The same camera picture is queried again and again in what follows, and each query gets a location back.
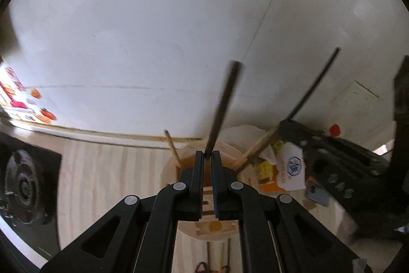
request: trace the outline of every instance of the wooden floor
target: wooden floor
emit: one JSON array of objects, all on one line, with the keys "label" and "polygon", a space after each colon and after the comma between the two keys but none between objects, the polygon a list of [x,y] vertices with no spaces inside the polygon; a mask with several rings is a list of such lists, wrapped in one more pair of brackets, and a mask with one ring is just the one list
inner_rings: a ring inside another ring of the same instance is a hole
[{"label": "wooden floor", "polygon": [[[142,148],[96,144],[61,137],[33,133],[27,130],[1,126],[7,132],[26,142],[48,148],[63,155],[58,191],[58,228],[61,247],[103,216],[129,194],[140,198],[156,195],[161,189],[161,172],[171,153],[163,148]],[[292,191],[300,203],[304,191]],[[310,213],[332,233],[336,233],[342,218],[342,209],[335,201],[328,208],[317,205]],[[364,245],[355,245],[358,255],[370,257],[375,272],[381,272],[399,249],[396,244],[372,244],[375,256]],[[227,264],[228,241],[206,242],[177,232],[173,258],[173,272],[191,273],[196,265],[209,262],[212,270]],[[239,237],[231,238],[230,266],[232,273],[241,273]]]}]

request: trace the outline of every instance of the yellow object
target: yellow object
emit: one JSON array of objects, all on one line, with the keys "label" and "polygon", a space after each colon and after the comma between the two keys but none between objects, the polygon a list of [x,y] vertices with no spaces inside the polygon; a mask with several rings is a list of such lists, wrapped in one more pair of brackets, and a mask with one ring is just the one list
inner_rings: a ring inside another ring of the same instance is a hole
[{"label": "yellow object", "polygon": [[277,141],[272,145],[274,154],[275,154],[276,156],[277,156],[277,153],[279,152],[279,150],[281,149],[281,147],[283,147],[283,145],[284,145],[284,142],[281,141],[281,140],[277,140]]},{"label": "yellow object", "polygon": [[273,177],[273,168],[268,161],[264,160],[258,168],[260,169],[260,179]]},{"label": "yellow object", "polygon": [[223,225],[220,221],[216,220],[216,221],[212,221],[209,224],[209,230],[211,232],[216,232],[216,231],[220,231],[223,229]]}]

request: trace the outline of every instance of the stove burner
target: stove burner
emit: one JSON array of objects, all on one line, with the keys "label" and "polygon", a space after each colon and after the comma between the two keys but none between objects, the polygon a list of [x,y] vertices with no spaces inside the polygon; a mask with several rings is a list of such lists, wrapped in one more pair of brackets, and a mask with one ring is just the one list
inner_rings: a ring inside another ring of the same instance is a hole
[{"label": "stove burner", "polygon": [[24,150],[13,153],[6,168],[5,193],[9,211],[25,224],[46,217],[42,169]]}]

